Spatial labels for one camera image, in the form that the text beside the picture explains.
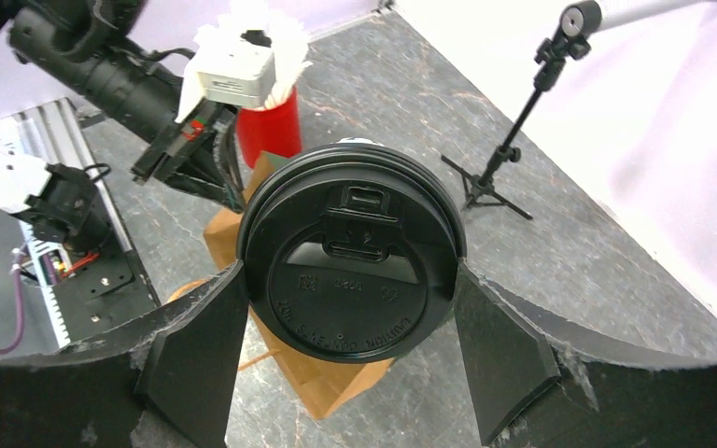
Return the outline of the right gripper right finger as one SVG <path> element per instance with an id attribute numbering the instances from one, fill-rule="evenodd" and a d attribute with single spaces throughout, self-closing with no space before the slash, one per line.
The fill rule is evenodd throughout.
<path id="1" fill-rule="evenodd" d="M 588 329 L 466 265 L 455 293 L 484 447 L 717 447 L 717 361 Z"/>

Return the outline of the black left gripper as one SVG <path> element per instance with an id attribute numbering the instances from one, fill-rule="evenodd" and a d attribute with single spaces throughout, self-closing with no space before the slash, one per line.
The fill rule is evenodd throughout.
<path id="1" fill-rule="evenodd" d="M 244 212 L 244 184 L 237 160 L 237 108 L 200 102 L 182 122 L 166 126 L 134 163 L 134 181 L 151 178 L 193 196 Z"/>

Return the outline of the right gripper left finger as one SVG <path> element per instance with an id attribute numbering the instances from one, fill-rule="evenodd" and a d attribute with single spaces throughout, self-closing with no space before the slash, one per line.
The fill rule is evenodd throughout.
<path id="1" fill-rule="evenodd" d="M 52 355 L 0 359 L 0 447 L 222 447 L 247 321 L 241 262 Z"/>

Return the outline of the black plastic cup lid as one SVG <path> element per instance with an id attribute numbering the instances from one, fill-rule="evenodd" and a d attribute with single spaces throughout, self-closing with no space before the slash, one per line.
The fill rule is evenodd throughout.
<path id="1" fill-rule="evenodd" d="M 467 250 L 439 178 L 367 139 L 316 147 L 269 175 L 236 243 L 261 323 L 307 356 L 353 364 L 424 342 L 452 310 Z"/>

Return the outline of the green brown paper bag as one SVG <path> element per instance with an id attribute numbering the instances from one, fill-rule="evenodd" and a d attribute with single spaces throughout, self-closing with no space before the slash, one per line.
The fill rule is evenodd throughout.
<path id="1" fill-rule="evenodd" d="M 242 216 L 220 209 L 205 226 L 203 237 L 210 256 L 219 269 L 236 261 L 237 236 Z M 287 382 L 315 419 L 324 419 L 362 392 L 374 387 L 393 365 L 392 358 L 367 364 L 340 364 L 304 355 L 283 343 L 248 309 L 250 323 L 256 325 L 266 351 L 239 365 L 244 371 L 272 358 Z"/>

